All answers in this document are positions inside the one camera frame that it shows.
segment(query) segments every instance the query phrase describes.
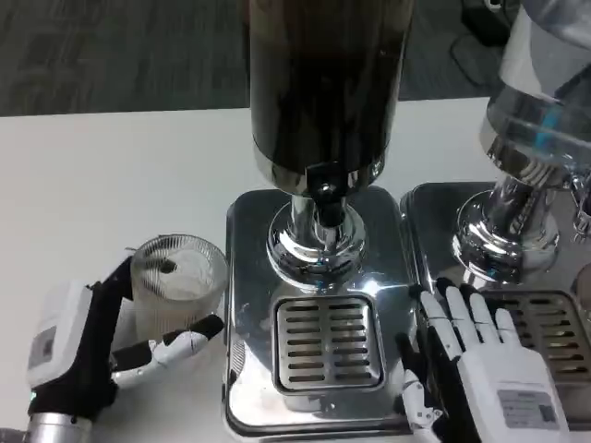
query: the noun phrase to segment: white table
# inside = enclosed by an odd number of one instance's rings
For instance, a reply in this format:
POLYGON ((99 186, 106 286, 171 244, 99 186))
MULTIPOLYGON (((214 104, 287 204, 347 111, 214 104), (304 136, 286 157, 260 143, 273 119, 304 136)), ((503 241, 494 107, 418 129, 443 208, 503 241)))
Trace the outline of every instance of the white table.
MULTIPOLYGON (((477 140, 486 103, 400 103, 379 185, 399 199, 427 181, 494 180, 499 172, 477 140)), ((248 110, 0 119, 0 427, 26 427, 25 367, 51 285, 98 280, 123 247, 158 233, 194 233, 224 249, 228 207, 269 187, 249 119, 248 110)), ((232 441, 222 371, 218 340, 165 381, 122 394, 94 441, 232 441)))

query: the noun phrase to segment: gray carpet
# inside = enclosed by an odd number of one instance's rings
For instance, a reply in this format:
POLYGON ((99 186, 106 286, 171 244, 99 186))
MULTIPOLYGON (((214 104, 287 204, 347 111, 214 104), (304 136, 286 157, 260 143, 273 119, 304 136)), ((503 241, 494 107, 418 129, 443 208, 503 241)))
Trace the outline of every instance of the gray carpet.
MULTIPOLYGON (((0 115, 246 106, 240 1, 3 0, 0 115)), ((490 93, 501 50, 464 36, 460 12, 416 0, 403 100, 490 93)))

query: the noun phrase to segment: clear plastic cup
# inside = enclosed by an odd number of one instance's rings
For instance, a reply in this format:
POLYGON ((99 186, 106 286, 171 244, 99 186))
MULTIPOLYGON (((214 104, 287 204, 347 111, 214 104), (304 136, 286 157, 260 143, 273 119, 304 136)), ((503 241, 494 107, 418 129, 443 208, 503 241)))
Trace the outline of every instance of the clear plastic cup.
POLYGON ((192 235, 170 234, 140 247, 131 260, 140 340, 158 340, 214 311, 228 283, 222 251, 192 235))

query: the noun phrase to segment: white robotic hand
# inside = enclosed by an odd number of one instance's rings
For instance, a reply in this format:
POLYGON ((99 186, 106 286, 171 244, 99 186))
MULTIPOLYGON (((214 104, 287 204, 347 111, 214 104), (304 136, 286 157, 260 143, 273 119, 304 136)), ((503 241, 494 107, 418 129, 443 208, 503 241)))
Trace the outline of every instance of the white robotic hand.
POLYGON ((223 329, 215 315, 187 329, 112 352, 123 300, 131 300, 127 257, 104 281, 71 281, 48 293, 30 348, 30 443, 88 441, 91 425, 121 388, 151 380, 198 353, 223 329))
POLYGON ((425 320, 417 333, 420 353, 407 336, 397 337, 404 409, 417 441, 571 441, 548 367, 521 345, 510 313, 497 309, 493 320, 473 287, 458 289, 447 279, 436 286, 441 303, 413 290, 425 320))

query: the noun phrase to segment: black cable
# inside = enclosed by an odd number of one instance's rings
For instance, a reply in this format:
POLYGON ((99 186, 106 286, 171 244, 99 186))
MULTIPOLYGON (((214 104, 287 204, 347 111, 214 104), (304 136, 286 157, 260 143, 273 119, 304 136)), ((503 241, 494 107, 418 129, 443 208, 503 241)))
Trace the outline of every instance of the black cable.
POLYGON ((502 0, 501 3, 501 12, 503 14, 503 16, 505 17, 505 20, 507 20, 507 24, 509 25, 509 27, 513 26, 513 22, 515 21, 514 19, 511 19, 509 17, 509 12, 507 11, 507 5, 509 4, 509 0, 502 0))
POLYGON ((465 38, 465 37, 474 37, 472 35, 471 32, 467 32, 466 34, 462 34, 457 36, 452 44, 450 45, 450 49, 448 50, 448 53, 450 55, 450 58, 453 60, 453 62, 455 63, 455 65, 457 66, 457 68, 460 70, 460 72, 462 73, 462 75, 464 76, 464 78, 475 88, 486 88, 486 87, 490 87, 492 86, 489 83, 481 83, 478 82, 476 80, 474 80, 472 78, 472 76, 470 76, 468 74, 468 72, 464 69, 464 67, 462 66, 462 63, 460 62, 460 60, 458 59, 458 57, 455 55, 455 48, 457 47, 457 45, 465 38))

